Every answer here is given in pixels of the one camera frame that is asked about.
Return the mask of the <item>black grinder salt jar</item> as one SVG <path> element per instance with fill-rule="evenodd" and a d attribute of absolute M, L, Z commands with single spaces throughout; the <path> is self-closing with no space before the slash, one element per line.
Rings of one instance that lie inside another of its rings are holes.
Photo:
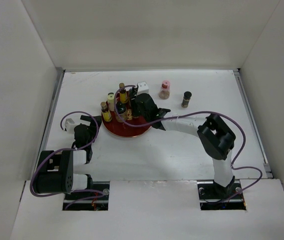
<path fill-rule="evenodd" d="M 115 114 L 116 120 L 119 123 L 125 122 L 127 120 L 126 104 L 118 101 L 115 106 L 117 110 L 117 113 Z"/>

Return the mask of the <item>black cap spice bottle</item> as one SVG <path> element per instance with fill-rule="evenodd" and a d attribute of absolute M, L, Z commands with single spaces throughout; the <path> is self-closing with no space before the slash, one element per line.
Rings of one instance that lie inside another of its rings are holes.
<path fill-rule="evenodd" d="M 190 91 L 184 92 L 183 100 L 182 100 L 182 103 L 181 103 L 181 107 L 183 107 L 183 108 L 187 108 L 188 107 L 189 101 L 191 99 L 191 96 L 192 96 L 192 93 Z"/>

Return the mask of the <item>yellow label brown bottle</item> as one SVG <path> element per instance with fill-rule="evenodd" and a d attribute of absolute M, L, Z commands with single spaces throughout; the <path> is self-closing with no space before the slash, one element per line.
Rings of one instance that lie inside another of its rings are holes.
<path fill-rule="evenodd" d="M 106 102 L 101 102 L 100 103 L 101 106 L 101 112 L 102 112 L 102 116 L 105 122 L 111 122 L 112 121 L 112 115 L 110 113 L 110 110 L 108 108 L 108 105 Z"/>

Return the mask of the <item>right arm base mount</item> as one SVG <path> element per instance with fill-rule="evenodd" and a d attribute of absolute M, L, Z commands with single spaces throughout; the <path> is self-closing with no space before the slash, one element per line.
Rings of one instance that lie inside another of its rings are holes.
<path fill-rule="evenodd" d="M 203 211 L 246 210 L 246 203 L 239 180 L 227 188 L 220 188 L 213 181 L 198 181 L 200 209 Z"/>

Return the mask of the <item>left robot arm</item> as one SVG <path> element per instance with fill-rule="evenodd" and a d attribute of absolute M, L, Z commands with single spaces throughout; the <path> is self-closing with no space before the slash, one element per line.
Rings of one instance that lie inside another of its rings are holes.
<path fill-rule="evenodd" d="M 92 144 L 96 140 L 102 123 L 101 116 L 82 115 L 86 124 L 66 124 L 65 129 L 74 133 L 70 148 L 43 150 L 39 155 L 36 170 L 31 178 L 30 191 L 36 197 L 69 194 L 77 191 L 82 199 L 94 194 L 92 178 L 88 174 L 75 174 L 74 167 L 90 163 Z"/>

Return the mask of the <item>cream cap spice jar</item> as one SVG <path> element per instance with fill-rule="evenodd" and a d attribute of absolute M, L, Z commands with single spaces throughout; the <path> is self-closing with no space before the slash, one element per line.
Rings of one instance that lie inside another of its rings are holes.
<path fill-rule="evenodd" d="M 111 112 L 115 111 L 115 107 L 116 107 L 116 97 L 115 97 L 115 93 L 110 92 L 107 95 L 107 104 L 108 104 L 108 108 Z"/>

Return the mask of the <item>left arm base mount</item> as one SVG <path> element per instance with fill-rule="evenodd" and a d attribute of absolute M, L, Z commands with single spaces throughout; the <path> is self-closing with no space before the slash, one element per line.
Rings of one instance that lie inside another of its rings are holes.
<path fill-rule="evenodd" d="M 64 196 L 63 211 L 107 211 L 110 182 L 94 182 L 91 192 L 74 192 Z"/>

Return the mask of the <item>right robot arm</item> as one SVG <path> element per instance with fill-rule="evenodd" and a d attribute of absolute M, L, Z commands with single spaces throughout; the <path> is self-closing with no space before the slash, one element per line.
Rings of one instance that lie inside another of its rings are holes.
<path fill-rule="evenodd" d="M 225 198 L 231 193 L 235 182 L 231 156 L 236 136 L 219 115 L 212 113 L 205 118 L 174 118 L 169 109 L 156 106 L 147 90 L 140 91 L 138 87 L 132 87 L 128 97 L 133 116 L 142 116 L 153 128 L 198 137 L 206 154 L 213 160 L 215 195 Z"/>

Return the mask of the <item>gold cap yellow bottle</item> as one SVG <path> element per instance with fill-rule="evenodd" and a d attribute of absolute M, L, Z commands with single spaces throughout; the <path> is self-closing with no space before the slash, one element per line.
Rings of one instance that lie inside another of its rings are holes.
<path fill-rule="evenodd" d="M 120 101 L 123 104 L 126 104 L 128 102 L 128 95 L 127 95 L 127 91 L 125 89 L 125 84 L 121 82 L 119 84 L 119 88 L 120 88 L 120 91 L 119 91 Z"/>

